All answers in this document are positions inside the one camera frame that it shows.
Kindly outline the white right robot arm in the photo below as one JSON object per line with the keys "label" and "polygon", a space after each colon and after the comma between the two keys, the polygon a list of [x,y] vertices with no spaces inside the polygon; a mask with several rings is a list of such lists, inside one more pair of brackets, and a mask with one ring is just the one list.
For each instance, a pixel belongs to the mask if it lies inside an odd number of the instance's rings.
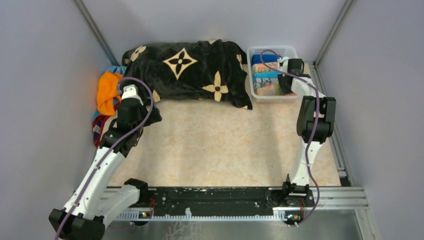
{"label": "white right robot arm", "polygon": [[283,183],[281,199],[287,206],[295,206],[309,192],[313,182],[312,167],[318,151],[330,138],[335,126],[336,99],[327,97],[314,85],[312,78],[304,72],[304,61],[300,58],[281,57],[278,60],[278,83],[283,92],[292,92],[301,99],[296,122],[296,133],[300,139],[295,163]]}

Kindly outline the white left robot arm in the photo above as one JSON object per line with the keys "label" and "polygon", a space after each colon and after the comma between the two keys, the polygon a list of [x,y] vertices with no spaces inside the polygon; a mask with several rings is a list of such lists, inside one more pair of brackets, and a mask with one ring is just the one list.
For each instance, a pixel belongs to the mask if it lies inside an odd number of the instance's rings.
{"label": "white left robot arm", "polygon": [[150,207],[148,184],[130,178],[106,200],[101,200],[109,181],[137,146],[143,127],[153,122],[149,119],[157,113],[153,91],[138,80],[145,90],[135,84],[118,83],[121,103],[117,108],[117,119],[103,134],[94,160],[72,197],[61,209],[53,209],[48,217],[55,230],[55,239],[100,240],[106,228],[126,208],[136,205]]}

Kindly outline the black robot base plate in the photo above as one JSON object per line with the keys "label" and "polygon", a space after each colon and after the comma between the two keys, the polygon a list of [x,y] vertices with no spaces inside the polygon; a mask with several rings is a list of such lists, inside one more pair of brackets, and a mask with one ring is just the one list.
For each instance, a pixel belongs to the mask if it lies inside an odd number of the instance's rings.
{"label": "black robot base plate", "polygon": [[283,187],[150,187],[134,207],[148,208],[155,217],[255,217],[271,216],[273,209],[312,207],[313,193]]}

